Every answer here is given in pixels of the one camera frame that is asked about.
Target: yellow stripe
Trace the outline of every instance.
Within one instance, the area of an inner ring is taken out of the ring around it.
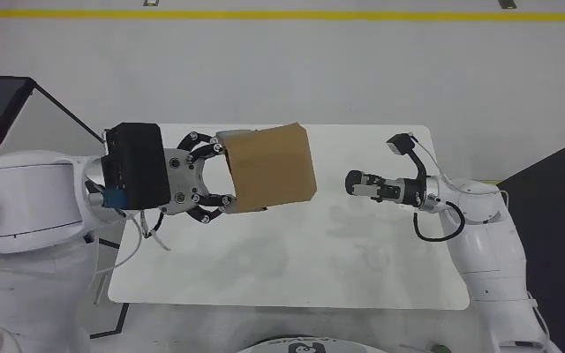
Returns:
[[[565,12],[0,10],[0,18],[562,22]]]

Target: white tabletop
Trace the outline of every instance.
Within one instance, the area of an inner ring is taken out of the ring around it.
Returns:
[[[163,144],[175,147],[190,131],[214,134],[266,125],[160,124]],[[124,303],[462,310],[467,289],[445,244],[420,241],[412,210],[348,195],[343,181],[359,169],[386,178],[414,177],[407,156],[386,141],[414,132],[433,151],[430,132],[409,125],[305,125],[318,192],[305,203],[266,212],[223,215],[208,225],[185,214],[165,217],[164,251],[145,239],[114,271],[109,298]],[[434,174],[432,162],[418,153]],[[211,192],[233,192],[223,158],[207,161]],[[157,218],[148,212],[149,226]],[[419,216],[428,236],[442,234],[437,215]],[[137,243],[126,226],[117,261]]]

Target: black cable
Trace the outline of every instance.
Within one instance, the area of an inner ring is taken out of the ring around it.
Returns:
[[[456,212],[457,215],[459,216],[459,228],[457,228],[457,230],[455,232],[453,232],[452,234],[446,236],[446,237],[424,237],[422,236],[422,233],[420,233],[420,229],[418,228],[418,213],[414,213],[414,230],[416,231],[416,235],[426,241],[426,242],[430,242],[430,243],[440,243],[440,242],[445,242],[448,241],[449,239],[453,239],[454,237],[457,237],[458,235],[461,234],[461,232],[463,231],[463,228],[465,228],[465,216],[463,215],[463,212],[461,212],[461,209],[459,207],[457,207],[456,204],[446,201],[445,202],[446,205],[448,205],[449,207],[453,208]]]
[[[147,233],[147,237],[150,237],[152,232],[156,232],[157,230],[159,230],[163,218],[165,218],[165,214],[163,212],[159,213],[159,219],[157,220],[157,223],[155,224],[153,229],[151,229],[151,231]]]

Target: brown cardboard box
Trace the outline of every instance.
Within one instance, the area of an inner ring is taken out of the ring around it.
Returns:
[[[316,193],[308,135],[298,123],[229,136],[223,143],[237,212],[309,201]]]

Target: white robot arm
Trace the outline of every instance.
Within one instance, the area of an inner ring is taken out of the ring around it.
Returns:
[[[407,154],[416,163],[416,179],[389,180],[352,170],[345,181],[346,191],[439,214],[446,236],[422,235],[417,212],[415,231],[424,241],[447,241],[451,259],[467,284],[496,352],[561,352],[536,319],[537,303],[526,289],[524,248],[501,191],[471,180],[451,182],[443,173],[427,176],[413,151],[415,142],[418,140],[404,133],[395,135],[388,144],[395,154]]]
[[[123,210],[159,208],[151,231],[133,219],[140,244],[142,236],[155,237],[165,214],[209,223],[230,213],[236,199],[210,193],[202,171],[206,159],[222,154],[222,136],[243,132],[191,132],[165,149],[156,124],[120,124],[107,131],[102,158],[47,151],[0,157],[0,352],[88,352],[75,313],[96,273],[93,231],[132,219]],[[87,178],[96,163],[105,185]]]

